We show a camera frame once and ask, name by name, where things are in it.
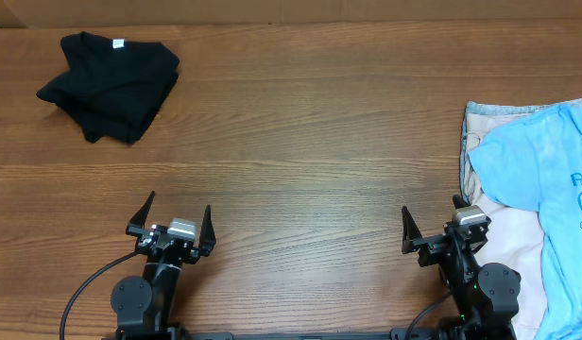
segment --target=white cloth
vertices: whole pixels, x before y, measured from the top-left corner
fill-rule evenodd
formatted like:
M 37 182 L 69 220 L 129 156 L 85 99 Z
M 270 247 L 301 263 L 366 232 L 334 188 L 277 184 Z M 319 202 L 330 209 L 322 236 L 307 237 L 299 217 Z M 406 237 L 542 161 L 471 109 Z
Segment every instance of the white cloth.
M 526 114 L 479 115 L 466 114 L 466 151 L 477 147 L 494 128 L 507 124 Z M 499 263 L 518 271 L 522 276 L 518 295 L 520 311 L 512 319 L 518 340 L 531 340 L 537 334 L 547 309 L 547 296 L 543 289 L 540 256 L 543 248 L 543 230 L 539 215 L 492 202 L 482 192 L 480 180 L 465 164 L 464 186 L 470 202 L 486 213 L 491 223 L 488 242 L 476 253 L 480 264 Z

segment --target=shirt collar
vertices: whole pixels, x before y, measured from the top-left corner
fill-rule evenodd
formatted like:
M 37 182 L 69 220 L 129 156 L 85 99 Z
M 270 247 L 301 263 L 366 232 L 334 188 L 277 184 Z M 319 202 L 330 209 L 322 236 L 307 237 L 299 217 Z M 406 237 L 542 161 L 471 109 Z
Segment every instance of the shirt collar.
M 576 128 L 582 134 L 582 108 L 578 108 L 571 105 L 562 105 L 560 107 L 560 110 L 567 111 L 570 114 L 574 124 L 576 125 Z

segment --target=black robot mount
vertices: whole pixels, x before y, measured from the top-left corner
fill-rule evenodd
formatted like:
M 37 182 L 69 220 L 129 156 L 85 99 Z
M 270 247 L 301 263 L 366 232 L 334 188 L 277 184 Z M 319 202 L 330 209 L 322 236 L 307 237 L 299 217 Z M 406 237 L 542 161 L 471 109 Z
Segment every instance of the black robot mount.
M 473 254 L 487 241 L 490 219 L 477 206 L 453 197 L 455 211 L 439 235 L 422 237 L 415 220 L 402 207 L 402 253 L 417 251 L 419 265 L 438 264 L 449 293 L 421 312 L 408 328 L 386 332 L 236 335 L 189 333 L 171 322 L 171 308 L 183 264 L 195 264 L 214 250 L 215 233 L 207 206 L 197 242 L 193 222 L 174 218 L 169 227 L 146 228 L 155 193 L 129 220 L 126 234 L 136 237 L 132 253 L 107 264 L 88 278 L 69 301 L 60 323 L 64 340 L 66 318 L 83 289 L 109 268 L 139 254 L 146 255 L 143 275 L 120 280 L 112 289 L 111 306 L 117 314 L 115 340 L 472 340 L 515 339 L 511 318 L 518 312 L 520 275 L 500 263 L 480 266 Z M 452 296 L 459 316 L 442 318 L 436 328 L 416 328 L 422 316 Z

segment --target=wooden table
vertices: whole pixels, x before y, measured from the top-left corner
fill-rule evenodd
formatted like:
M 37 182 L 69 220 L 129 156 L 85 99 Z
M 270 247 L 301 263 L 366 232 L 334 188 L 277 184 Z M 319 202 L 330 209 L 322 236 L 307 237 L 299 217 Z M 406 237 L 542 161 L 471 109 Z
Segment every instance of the wooden table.
M 444 288 L 401 254 L 401 206 L 426 235 L 451 217 L 466 103 L 582 96 L 582 20 L 92 28 L 181 63 L 140 142 L 89 144 L 35 96 L 78 31 L 0 30 L 0 339 L 54 339 L 151 190 L 150 223 L 213 207 L 217 246 L 175 305 L 191 331 L 406 326 Z M 90 285 L 67 339 L 112 334 L 111 289 L 143 261 Z

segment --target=clothing label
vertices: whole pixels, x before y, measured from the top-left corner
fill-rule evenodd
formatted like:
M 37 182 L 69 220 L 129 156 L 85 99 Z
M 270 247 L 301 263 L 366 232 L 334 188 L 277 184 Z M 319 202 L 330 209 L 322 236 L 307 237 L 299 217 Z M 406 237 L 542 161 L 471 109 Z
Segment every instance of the clothing label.
M 112 40 L 112 48 L 121 48 L 125 43 L 125 39 L 113 39 Z

